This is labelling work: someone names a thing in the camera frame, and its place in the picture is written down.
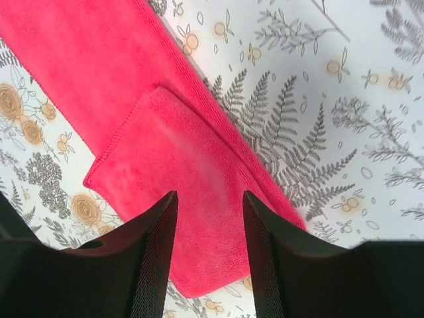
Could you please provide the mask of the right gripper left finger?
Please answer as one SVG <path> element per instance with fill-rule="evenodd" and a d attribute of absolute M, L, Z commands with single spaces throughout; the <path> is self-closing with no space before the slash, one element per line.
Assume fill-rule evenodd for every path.
<path fill-rule="evenodd" d="M 161 317 L 178 215 L 168 192 L 77 249 L 42 244 L 1 198 L 2 317 Z"/>

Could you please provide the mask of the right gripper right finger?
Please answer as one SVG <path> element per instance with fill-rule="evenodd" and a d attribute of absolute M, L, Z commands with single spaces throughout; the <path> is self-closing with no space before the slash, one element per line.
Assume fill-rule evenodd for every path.
<path fill-rule="evenodd" d="M 422 317 L 423 242 L 369 240 L 346 249 L 243 196 L 258 317 Z"/>

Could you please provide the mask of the pink red towel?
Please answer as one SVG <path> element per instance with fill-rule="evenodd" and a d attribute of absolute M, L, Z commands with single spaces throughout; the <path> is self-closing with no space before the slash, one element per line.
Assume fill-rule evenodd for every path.
<path fill-rule="evenodd" d="M 182 295 L 248 275 L 245 191 L 304 228 L 147 1 L 2 1 L 1 37 L 95 155 L 83 183 L 122 220 L 177 192 Z"/>

